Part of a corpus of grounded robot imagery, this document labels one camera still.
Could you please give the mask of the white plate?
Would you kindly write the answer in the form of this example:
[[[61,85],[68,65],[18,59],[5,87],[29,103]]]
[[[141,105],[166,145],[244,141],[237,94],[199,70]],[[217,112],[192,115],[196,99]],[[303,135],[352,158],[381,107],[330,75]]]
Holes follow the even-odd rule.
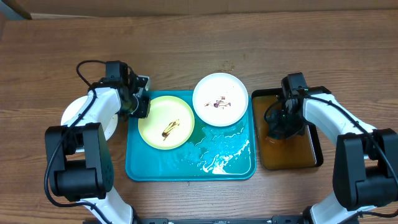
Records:
[[[61,118],[61,125],[64,125],[67,121],[72,119],[78,110],[84,105],[85,101],[87,100],[87,96],[81,96],[78,99],[74,100],[72,103],[68,105],[65,111],[62,114]],[[108,125],[104,128],[104,136],[106,140],[108,140],[115,132],[118,126],[118,115],[115,114]]]
[[[224,127],[238,122],[246,113],[249,96],[243,82],[228,73],[212,73],[193,90],[193,109],[205,123]]]

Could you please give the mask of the teal plastic tray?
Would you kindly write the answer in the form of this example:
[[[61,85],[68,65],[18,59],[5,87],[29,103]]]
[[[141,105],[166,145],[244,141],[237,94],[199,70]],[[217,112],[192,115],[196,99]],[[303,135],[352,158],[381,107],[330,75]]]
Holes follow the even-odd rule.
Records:
[[[195,119],[183,145],[160,150],[139,134],[131,118],[127,132],[126,174],[135,181],[244,180],[256,170],[256,140],[252,108],[235,124],[215,127]]]

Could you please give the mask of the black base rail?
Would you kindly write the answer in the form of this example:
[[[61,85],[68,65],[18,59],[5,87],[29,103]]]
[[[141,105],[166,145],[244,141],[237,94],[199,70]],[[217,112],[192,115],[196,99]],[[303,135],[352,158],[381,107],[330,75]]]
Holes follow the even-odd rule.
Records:
[[[299,215],[276,215],[272,218],[233,218],[233,219],[181,219],[138,218],[132,224],[311,224],[308,218]]]

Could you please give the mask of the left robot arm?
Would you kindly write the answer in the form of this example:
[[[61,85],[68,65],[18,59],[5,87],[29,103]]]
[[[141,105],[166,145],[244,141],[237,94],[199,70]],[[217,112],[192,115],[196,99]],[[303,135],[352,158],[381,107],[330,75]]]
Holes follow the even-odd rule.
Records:
[[[119,60],[104,61],[105,76],[88,83],[87,99],[65,124],[45,132],[44,192],[60,208],[85,207],[100,223],[140,223],[114,188],[113,163],[104,130],[111,120],[146,118],[150,78]]]

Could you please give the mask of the dark chair part background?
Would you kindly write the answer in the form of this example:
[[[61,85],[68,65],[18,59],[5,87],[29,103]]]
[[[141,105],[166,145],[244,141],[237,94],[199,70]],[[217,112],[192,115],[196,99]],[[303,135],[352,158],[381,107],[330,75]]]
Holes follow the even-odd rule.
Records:
[[[15,0],[1,0],[1,12],[9,20],[32,20],[32,16]]]

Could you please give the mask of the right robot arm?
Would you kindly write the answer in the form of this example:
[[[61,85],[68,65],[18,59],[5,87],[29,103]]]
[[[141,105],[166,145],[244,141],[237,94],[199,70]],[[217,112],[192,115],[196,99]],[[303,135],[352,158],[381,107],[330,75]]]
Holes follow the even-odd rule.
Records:
[[[264,113],[270,138],[287,139],[312,124],[336,146],[333,192],[307,207],[298,223],[357,223],[365,215],[396,217],[397,212],[374,209],[397,201],[397,133],[361,121],[324,86],[307,86],[302,73],[287,75],[281,87],[276,102],[281,108],[270,106]]]

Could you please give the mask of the black tray with brown water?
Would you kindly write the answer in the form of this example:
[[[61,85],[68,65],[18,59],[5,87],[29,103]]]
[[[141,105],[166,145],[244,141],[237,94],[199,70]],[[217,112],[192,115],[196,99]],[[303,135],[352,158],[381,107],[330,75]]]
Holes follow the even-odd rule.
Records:
[[[263,168],[283,170],[321,166],[323,153],[314,125],[307,125],[303,135],[288,139],[276,140],[268,136],[269,127],[264,113],[281,94],[281,88],[255,90],[251,94],[257,148]]]

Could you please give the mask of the yellow-green plate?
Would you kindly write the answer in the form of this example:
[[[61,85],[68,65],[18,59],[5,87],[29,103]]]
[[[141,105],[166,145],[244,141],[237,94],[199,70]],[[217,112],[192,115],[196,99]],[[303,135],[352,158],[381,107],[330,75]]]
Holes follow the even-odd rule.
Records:
[[[195,127],[191,107],[176,96],[160,96],[150,101],[148,117],[138,120],[141,138],[160,150],[175,149],[184,144]]]

